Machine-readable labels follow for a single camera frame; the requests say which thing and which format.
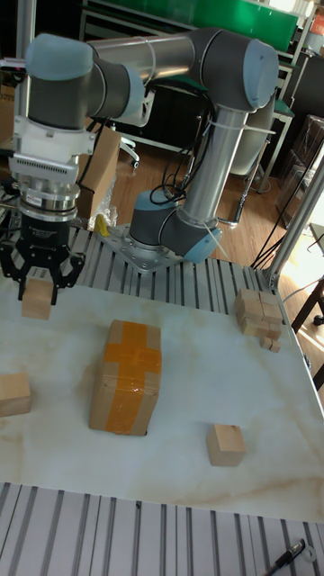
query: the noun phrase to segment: cable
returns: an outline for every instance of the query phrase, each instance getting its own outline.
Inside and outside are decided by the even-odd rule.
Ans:
[[[315,246],[315,244],[319,244],[319,242],[322,240],[323,236],[324,236],[324,233],[321,234],[321,235],[319,236],[319,238],[318,238],[317,240],[315,240],[315,242],[313,242],[312,244],[310,244],[310,245],[308,246],[308,248],[307,248],[307,252],[311,252],[311,251],[310,251],[310,248],[311,248],[312,246]]]
[[[284,238],[284,235],[283,235],[282,238],[280,238],[279,240],[277,240],[277,242],[275,242],[275,244],[273,244],[270,248],[268,248],[268,249],[264,252],[264,254],[259,258],[259,260],[258,260],[258,262],[257,262],[257,264],[256,264],[256,267],[257,267],[257,266],[261,266],[261,267],[265,266],[265,265],[269,262],[269,260],[271,260],[271,259],[274,257],[274,254],[273,254],[273,253],[274,253],[274,251],[275,251],[277,248],[279,248],[280,244],[281,244],[282,241],[283,241],[283,238]]]
[[[302,290],[306,290],[306,288],[309,288],[310,286],[312,286],[313,284],[316,284],[317,282],[320,282],[320,280],[324,280],[324,275],[319,278],[319,280],[314,280],[314,282],[310,282],[309,284],[307,284],[307,286],[303,286],[303,288],[298,288],[298,290],[295,290],[294,292],[292,292],[291,294],[289,294],[289,296],[287,296],[284,300],[283,300],[283,304],[289,299],[292,298],[292,296],[294,296],[295,294],[297,294],[298,292],[301,292]]]
[[[269,236],[267,237],[264,245],[262,246],[261,250],[259,251],[258,255],[256,256],[256,259],[254,260],[254,262],[251,264],[251,267],[252,267],[252,268],[256,268],[256,267],[257,267],[257,262],[259,261],[260,257],[263,256],[264,248],[266,247],[266,245],[267,245],[268,241],[270,240],[270,238],[273,236],[273,234],[274,234],[274,232],[275,232],[275,229],[276,229],[276,227],[278,226],[281,218],[283,217],[284,211],[286,210],[288,204],[291,202],[291,200],[293,199],[293,197],[295,196],[295,194],[296,194],[296,193],[298,192],[298,190],[300,189],[304,177],[307,175],[308,171],[311,170],[312,167],[313,167],[313,165],[315,164],[315,162],[316,162],[316,160],[317,160],[317,157],[318,157],[318,154],[315,155],[315,157],[313,158],[313,160],[312,160],[312,161],[308,164],[308,166],[305,168],[304,173],[303,173],[303,175],[302,175],[302,177],[301,177],[301,181],[297,184],[297,186],[295,186],[294,190],[292,191],[291,196],[289,197],[288,201],[286,202],[286,204],[284,205],[283,209],[281,210],[281,212],[280,212],[280,214],[279,214],[279,217],[278,217],[278,219],[277,219],[274,227],[272,228]]]

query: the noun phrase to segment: light blue joint cap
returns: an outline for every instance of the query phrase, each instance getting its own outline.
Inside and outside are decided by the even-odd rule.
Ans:
[[[142,109],[145,89],[140,74],[131,66],[125,66],[130,80],[130,96],[126,108],[118,118],[128,117]]]
[[[26,51],[26,70],[40,80],[72,80],[85,76],[93,67],[93,50],[88,44],[40,34]]]
[[[217,239],[218,243],[221,242],[221,230],[219,228],[211,230],[211,234]],[[208,258],[216,248],[216,242],[212,239],[211,234],[207,233],[197,244],[190,248],[189,252],[184,254],[184,260],[189,260],[193,264],[200,264]]]
[[[158,206],[157,204],[153,204],[149,199],[151,190],[146,190],[145,192],[141,192],[135,202],[134,209],[135,210],[142,210],[144,212],[156,212],[158,210],[169,210],[170,208],[174,209],[175,206],[172,202],[168,204],[162,204]],[[156,202],[165,202],[166,197],[164,196],[162,190],[156,190],[154,192],[154,200]]]
[[[278,56],[272,46],[252,40],[243,61],[243,84],[248,103],[263,108],[275,90],[279,72]]]

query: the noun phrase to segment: pen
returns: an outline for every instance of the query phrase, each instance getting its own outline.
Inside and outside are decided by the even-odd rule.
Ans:
[[[287,566],[287,564],[290,564],[304,550],[304,548],[304,540],[300,540],[300,542],[291,548],[288,548],[288,550],[286,550],[286,552],[280,556],[272,566],[270,566],[269,570],[267,570],[263,576],[272,576],[272,574],[275,574],[278,570]]]

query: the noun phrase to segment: green shelf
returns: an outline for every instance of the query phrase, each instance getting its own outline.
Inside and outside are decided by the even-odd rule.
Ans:
[[[116,5],[202,28],[218,26],[287,51],[297,16],[244,0],[119,0]]]

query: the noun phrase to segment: orange tape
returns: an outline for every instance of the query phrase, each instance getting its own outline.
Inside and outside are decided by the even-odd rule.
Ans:
[[[124,322],[120,344],[107,345],[105,362],[118,363],[118,377],[105,430],[130,434],[145,390],[145,374],[160,374],[161,353],[147,348],[145,324]]]

